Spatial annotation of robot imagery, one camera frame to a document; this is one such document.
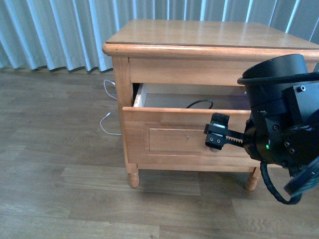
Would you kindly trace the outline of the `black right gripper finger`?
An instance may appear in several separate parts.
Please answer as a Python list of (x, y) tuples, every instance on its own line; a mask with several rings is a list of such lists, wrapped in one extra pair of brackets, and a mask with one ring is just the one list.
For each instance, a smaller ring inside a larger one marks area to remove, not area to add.
[(220, 113), (212, 115), (210, 124), (206, 124), (204, 129), (207, 147), (223, 148), (225, 144), (243, 147), (244, 134), (228, 129), (229, 118), (229, 115)]

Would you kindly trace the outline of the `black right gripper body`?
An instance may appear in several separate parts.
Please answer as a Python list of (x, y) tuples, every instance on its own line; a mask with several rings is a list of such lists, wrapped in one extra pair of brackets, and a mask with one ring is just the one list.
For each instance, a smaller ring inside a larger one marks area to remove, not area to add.
[(242, 82), (251, 116), (243, 147), (251, 158), (301, 172), (319, 155), (317, 82)]

